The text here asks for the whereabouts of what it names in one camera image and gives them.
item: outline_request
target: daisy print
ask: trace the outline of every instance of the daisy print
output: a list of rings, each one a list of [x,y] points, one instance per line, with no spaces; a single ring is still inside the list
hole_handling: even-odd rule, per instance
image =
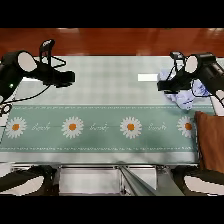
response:
[[[179,119],[177,124],[178,130],[182,131],[182,135],[184,135],[187,138],[193,137],[193,123],[191,121],[190,117],[182,117]]]
[[[6,135],[8,138],[17,138],[26,130],[26,121],[22,117],[14,117],[6,126]]]
[[[78,117],[69,117],[65,122],[63,122],[63,135],[65,135],[66,138],[75,138],[82,134],[83,126],[83,121]]]
[[[126,117],[125,119],[123,119],[120,127],[120,131],[123,132],[123,135],[125,135],[126,138],[130,139],[139,136],[142,130],[142,125],[140,121],[134,117]]]

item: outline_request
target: crumpled cloth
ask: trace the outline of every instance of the crumpled cloth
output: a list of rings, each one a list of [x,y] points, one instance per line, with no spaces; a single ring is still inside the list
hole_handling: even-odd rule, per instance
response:
[[[195,112],[201,169],[224,173],[224,116]]]
[[[168,75],[170,73],[169,69],[163,69],[158,74],[158,80],[166,80]],[[205,88],[205,86],[201,83],[200,80],[195,80],[193,85],[193,92],[196,96],[208,96],[209,92]],[[173,102],[176,102],[176,104],[184,110],[190,110],[193,105],[193,101],[195,96],[192,94],[191,89],[190,90],[181,90],[178,94],[165,94],[167,98],[171,99]]]

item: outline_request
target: white rectangle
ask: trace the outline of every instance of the white rectangle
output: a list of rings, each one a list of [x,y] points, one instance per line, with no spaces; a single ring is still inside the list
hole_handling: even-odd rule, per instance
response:
[[[138,81],[140,82],[157,82],[158,74],[138,74]]]

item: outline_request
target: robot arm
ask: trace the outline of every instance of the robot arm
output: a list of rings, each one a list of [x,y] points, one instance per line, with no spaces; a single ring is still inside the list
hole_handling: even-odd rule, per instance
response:
[[[39,61],[24,50],[9,52],[2,57],[0,64],[0,105],[13,94],[23,77],[38,79],[44,85],[54,85],[56,88],[67,87],[75,82],[74,72],[60,72],[55,69],[64,66],[66,62],[51,56],[54,44],[54,40],[47,40],[41,44]],[[44,57],[47,58],[47,64],[42,61]],[[51,67],[51,58],[63,63]]]
[[[174,59],[176,75],[172,79],[159,81],[159,91],[176,94],[180,90],[191,89],[191,82],[199,79],[206,89],[215,96],[224,107],[224,70],[217,63],[212,53],[192,54],[186,58],[181,52],[171,52]],[[177,60],[183,61],[183,67],[178,71]]]

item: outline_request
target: daisy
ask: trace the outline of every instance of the daisy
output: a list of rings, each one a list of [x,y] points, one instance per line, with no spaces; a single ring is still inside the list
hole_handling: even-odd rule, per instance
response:
[[[6,126],[6,135],[8,138],[17,138],[26,130],[26,121],[22,117],[14,117]]]
[[[81,131],[83,130],[83,126],[83,121],[78,117],[69,117],[69,119],[66,119],[66,121],[63,122],[63,135],[66,135],[66,138],[75,138],[76,136],[79,136],[82,133]]]
[[[126,119],[123,119],[120,127],[120,131],[123,131],[123,135],[126,135],[126,138],[130,139],[139,136],[141,134],[140,131],[142,130],[140,121],[138,119],[135,119],[134,117],[126,117]]]
[[[191,121],[190,117],[182,117],[179,119],[178,124],[177,124],[178,130],[182,131],[182,135],[188,138],[192,138],[193,136],[193,123]]]

